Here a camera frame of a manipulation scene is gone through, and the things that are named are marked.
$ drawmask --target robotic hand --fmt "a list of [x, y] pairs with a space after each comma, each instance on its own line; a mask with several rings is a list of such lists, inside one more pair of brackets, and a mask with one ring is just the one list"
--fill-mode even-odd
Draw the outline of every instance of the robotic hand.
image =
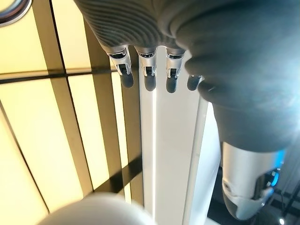
[[75, 0], [122, 84], [133, 85], [128, 45], [147, 90], [156, 86], [156, 48], [167, 48], [168, 92], [182, 57], [187, 87], [210, 101], [223, 150], [230, 213], [251, 218], [273, 193], [300, 121], [298, 0]]
[[75, 0], [75, 3], [113, 61], [123, 86], [130, 88], [134, 84], [128, 52], [128, 45], [133, 45], [139, 55], [145, 87], [148, 91], [155, 89], [156, 48], [162, 45], [167, 48], [166, 88], [170, 93], [176, 91], [185, 50], [158, 29], [151, 1]]

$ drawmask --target glass panel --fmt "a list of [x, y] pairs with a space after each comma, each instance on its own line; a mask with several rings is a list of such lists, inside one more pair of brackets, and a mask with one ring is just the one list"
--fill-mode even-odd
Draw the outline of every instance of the glass panel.
[[0, 74], [47, 70], [32, 8], [19, 21], [0, 27], [0, 37]]
[[112, 88], [114, 97], [114, 106], [116, 110], [116, 119], [118, 127], [118, 137], [120, 145], [120, 156], [122, 168], [128, 165], [126, 131], [124, 122], [123, 98], [120, 75], [117, 72], [112, 73]]
[[0, 224], [32, 225], [48, 215], [0, 109]]
[[109, 179], [92, 75], [68, 77], [93, 187]]
[[60, 46], [68, 72], [90, 70], [83, 16], [73, 0], [52, 0]]
[[2, 84], [0, 99], [49, 210], [81, 199], [50, 79]]

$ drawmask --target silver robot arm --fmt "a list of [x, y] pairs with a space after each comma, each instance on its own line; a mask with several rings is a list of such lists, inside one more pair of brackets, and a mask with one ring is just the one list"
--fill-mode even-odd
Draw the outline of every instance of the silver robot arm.
[[247, 220], [262, 208], [274, 192], [284, 150], [253, 152], [223, 143], [223, 197], [230, 214]]

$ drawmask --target white surface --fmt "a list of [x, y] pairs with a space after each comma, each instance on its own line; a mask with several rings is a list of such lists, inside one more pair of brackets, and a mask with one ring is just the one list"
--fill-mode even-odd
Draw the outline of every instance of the white surface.
[[182, 66], [177, 90], [165, 88], [165, 48], [157, 50], [156, 221], [181, 225], [188, 185], [199, 92], [187, 88]]
[[207, 218], [204, 225], [220, 225], [212, 219]]
[[153, 143], [153, 134], [155, 129], [153, 125], [155, 124], [155, 119], [153, 120], [153, 103], [155, 99], [153, 98], [154, 92], [149, 92], [146, 90], [144, 85], [143, 71], [139, 71], [139, 82], [140, 82], [140, 106], [141, 106], [141, 130], [142, 130], [142, 170], [143, 170], [143, 190], [144, 190], [144, 207], [152, 214], [155, 208], [155, 203], [153, 197], [155, 197], [155, 185], [153, 170], [153, 150], [155, 146]]
[[212, 104], [208, 103], [189, 225], [203, 225], [215, 186], [221, 149]]
[[[140, 70], [144, 206], [159, 225], [189, 224], [190, 216], [195, 222], [201, 221], [194, 224], [203, 225], [220, 161], [217, 125], [210, 106], [209, 120], [203, 128], [207, 102], [199, 100], [197, 90], [188, 90], [188, 73], [184, 66], [178, 78], [176, 92], [170, 94], [166, 91], [165, 53], [165, 48], [158, 48], [156, 101], [153, 99], [155, 92], [145, 89]], [[186, 53], [183, 65], [188, 58], [189, 54]], [[197, 112], [200, 115], [198, 127]], [[202, 140], [204, 129], [206, 136]], [[203, 157], [200, 157], [201, 164], [198, 166], [202, 141], [205, 142], [204, 149], [201, 149]], [[201, 177], [197, 177], [196, 181], [197, 171], [200, 171], [198, 174]], [[187, 220], [183, 223], [185, 209]]]
[[207, 106], [208, 106], [208, 102], [204, 100], [202, 97], [200, 97], [199, 104], [198, 104], [196, 125], [195, 125], [194, 143], [193, 143], [193, 151], [192, 151], [190, 172], [189, 172], [188, 185], [187, 185], [185, 209], [184, 209], [184, 215], [182, 220], [183, 225], [189, 224], [189, 219], [191, 215], [192, 202], [193, 202], [194, 191], [195, 191], [195, 183], [196, 183], [196, 177], [198, 172], [200, 149], [202, 145], [204, 126], [206, 121]]

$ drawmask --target circular light fixture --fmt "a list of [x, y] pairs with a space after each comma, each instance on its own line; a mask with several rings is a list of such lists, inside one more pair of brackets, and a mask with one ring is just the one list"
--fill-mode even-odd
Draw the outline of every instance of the circular light fixture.
[[282, 218], [280, 218], [280, 219], [279, 219], [279, 223], [280, 223], [281, 225], [284, 225], [284, 224], [285, 224], [285, 220], [282, 219]]
[[32, 0], [14, 0], [4, 9], [0, 9], [0, 27], [10, 25], [21, 19], [28, 11]]

